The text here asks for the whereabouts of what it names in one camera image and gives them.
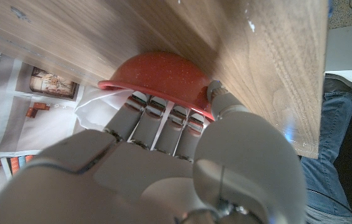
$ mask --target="white cloth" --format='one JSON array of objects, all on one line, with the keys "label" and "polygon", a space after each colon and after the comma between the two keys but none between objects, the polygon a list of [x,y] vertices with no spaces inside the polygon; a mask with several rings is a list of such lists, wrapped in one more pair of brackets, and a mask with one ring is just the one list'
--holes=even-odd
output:
[{"label": "white cloth", "polygon": [[133,90],[100,90],[86,86],[75,114],[82,127],[102,131]]}]

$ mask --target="wooden board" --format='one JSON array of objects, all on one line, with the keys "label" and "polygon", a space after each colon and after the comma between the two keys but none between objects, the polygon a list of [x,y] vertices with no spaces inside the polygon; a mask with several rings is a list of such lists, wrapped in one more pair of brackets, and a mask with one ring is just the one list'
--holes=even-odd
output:
[{"label": "wooden board", "polygon": [[326,23],[321,0],[5,0],[0,51],[92,85],[139,53],[182,55],[317,157]]}]

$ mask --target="jeans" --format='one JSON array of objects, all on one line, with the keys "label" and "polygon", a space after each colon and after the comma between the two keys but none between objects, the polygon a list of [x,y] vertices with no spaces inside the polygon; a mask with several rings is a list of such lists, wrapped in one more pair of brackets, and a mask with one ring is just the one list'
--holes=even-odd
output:
[{"label": "jeans", "polygon": [[[307,188],[323,193],[350,208],[338,172],[333,163],[339,155],[352,115],[352,94],[325,93],[321,111],[318,159],[303,157],[301,164]],[[307,191],[308,206],[328,214],[352,217],[352,213],[336,202]]]}]

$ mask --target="robotic hand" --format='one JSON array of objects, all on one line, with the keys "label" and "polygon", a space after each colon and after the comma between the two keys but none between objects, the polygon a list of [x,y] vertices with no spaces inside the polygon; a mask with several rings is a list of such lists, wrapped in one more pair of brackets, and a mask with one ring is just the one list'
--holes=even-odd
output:
[{"label": "robotic hand", "polygon": [[[201,134],[189,120],[184,130],[200,139],[179,142],[175,153],[138,139],[151,139],[163,104],[129,97],[105,132],[71,136],[18,172],[0,193],[0,223],[304,223],[305,182],[292,146],[219,82],[207,97],[215,122]],[[169,116],[172,131],[184,120]],[[191,146],[194,153],[173,156]]]}]

